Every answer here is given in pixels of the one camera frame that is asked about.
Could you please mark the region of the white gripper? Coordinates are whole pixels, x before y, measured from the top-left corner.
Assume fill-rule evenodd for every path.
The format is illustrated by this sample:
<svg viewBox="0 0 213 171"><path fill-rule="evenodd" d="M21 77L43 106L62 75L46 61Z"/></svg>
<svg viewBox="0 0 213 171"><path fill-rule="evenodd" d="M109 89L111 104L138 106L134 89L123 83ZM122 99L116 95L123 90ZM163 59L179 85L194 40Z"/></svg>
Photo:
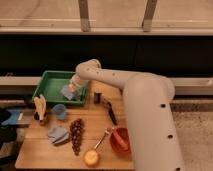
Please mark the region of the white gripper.
<svg viewBox="0 0 213 171"><path fill-rule="evenodd" d="M82 88L88 83L87 80L80 78L77 74L74 74L68 85L68 89L71 93L74 93L76 90Z"/></svg>

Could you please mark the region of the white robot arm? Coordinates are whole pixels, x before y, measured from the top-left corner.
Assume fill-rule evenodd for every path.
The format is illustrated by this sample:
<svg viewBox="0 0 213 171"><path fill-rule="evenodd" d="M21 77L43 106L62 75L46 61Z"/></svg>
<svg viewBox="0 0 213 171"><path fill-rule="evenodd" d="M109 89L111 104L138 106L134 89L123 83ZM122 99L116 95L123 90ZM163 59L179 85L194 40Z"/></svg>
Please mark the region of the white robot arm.
<svg viewBox="0 0 213 171"><path fill-rule="evenodd" d="M170 102L173 82L147 72L103 69L92 59L76 66L69 88L90 80L123 91L123 105L135 171L186 171Z"/></svg>

